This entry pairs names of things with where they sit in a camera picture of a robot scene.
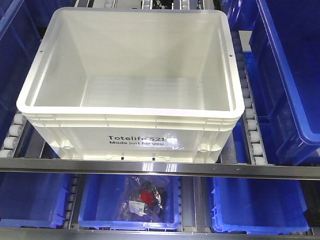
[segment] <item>blue crate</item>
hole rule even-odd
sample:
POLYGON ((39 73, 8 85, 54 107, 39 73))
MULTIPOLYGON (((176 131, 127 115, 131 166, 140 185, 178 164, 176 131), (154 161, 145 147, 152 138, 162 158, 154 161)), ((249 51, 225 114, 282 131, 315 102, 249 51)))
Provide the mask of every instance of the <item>blue crate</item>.
POLYGON ((208 187, 215 232, 278 235, 310 229, 298 180, 215 177, 208 178, 208 187))
POLYGON ((280 164, 319 164, 319 1, 257 0, 250 44, 280 164))
POLYGON ((231 30, 253 30, 258 14, 256 0, 224 0, 222 7, 231 30))
POLYGON ((0 145, 16 101, 40 44, 40 36, 24 0, 0 1, 0 145))
POLYGON ((78 222, 81 227, 116 230, 175 230, 180 223, 180 181, 170 176, 163 222, 117 221, 115 211, 125 190, 126 175, 90 174, 81 202, 78 222))
POLYGON ((72 7, 74 0, 25 0, 35 25, 48 26, 54 12, 63 7, 72 7))
POLYGON ((0 227, 56 228, 64 223, 72 174, 0 174, 0 227))

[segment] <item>white label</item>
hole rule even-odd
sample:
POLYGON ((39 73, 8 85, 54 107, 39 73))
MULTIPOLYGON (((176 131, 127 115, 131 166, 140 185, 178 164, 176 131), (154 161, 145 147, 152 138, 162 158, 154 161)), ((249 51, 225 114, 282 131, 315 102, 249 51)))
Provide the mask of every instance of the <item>white label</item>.
POLYGON ((142 217, 144 215, 145 203, 139 201, 129 201, 129 210, 133 214, 142 217))

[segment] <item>shelf rack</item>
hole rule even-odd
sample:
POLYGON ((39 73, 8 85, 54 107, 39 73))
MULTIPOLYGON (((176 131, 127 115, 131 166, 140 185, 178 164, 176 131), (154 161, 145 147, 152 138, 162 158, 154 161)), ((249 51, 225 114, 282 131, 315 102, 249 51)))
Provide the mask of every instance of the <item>shelf rack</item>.
MULTIPOLYGON (((188 0, 187 9, 219 9, 220 0, 188 0)), ((76 7, 92 7, 93 0, 77 0, 76 7)), ((182 1, 174 0, 174 9, 182 9, 182 1)), ((238 33, 233 33, 233 42, 239 42, 238 33)), ((135 162, 121 161, 94 161, 94 160, 61 160, 49 158, 44 149, 49 146, 36 132, 31 132, 30 124, 26 124, 21 135, 17 152, 13 158, 1 158, 0 172, 48 172, 48 173, 77 173, 79 180, 77 192, 70 209, 70 219, 66 220, 61 229, 46 228, 0 228, 1 240, 311 240, 320 239, 320 229, 312 228, 308 232, 298 232, 292 235, 248 235, 213 233, 210 229, 210 216, 208 207, 208 192, 206 177, 238 177, 238 178, 264 178, 264 179, 297 179, 320 180, 320 167, 316 166, 278 166, 257 164, 245 128, 245 142, 247 163, 237 162, 237 153, 233 136, 221 152, 220 163, 173 163, 173 162, 135 162), (28 145, 25 157, 19 156, 19 150, 28 145), (78 225, 78 215, 81 196, 84 190, 86 174, 153 174, 176 175, 181 177, 181 226, 175 232, 171 231, 123 231, 108 229, 85 229, 78 225)))

